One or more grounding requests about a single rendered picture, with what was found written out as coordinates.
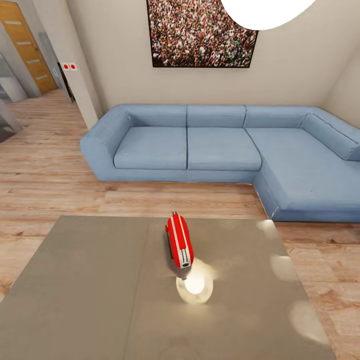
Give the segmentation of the radio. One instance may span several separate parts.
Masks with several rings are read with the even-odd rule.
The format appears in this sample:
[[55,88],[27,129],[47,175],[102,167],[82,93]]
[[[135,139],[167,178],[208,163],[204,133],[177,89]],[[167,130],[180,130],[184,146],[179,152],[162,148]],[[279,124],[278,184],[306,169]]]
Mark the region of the radio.
[[178,268],[186,268],[194,262],[194,252],[185,219],[176,214],[169,218],[165,230],[168,232],[170,257]]

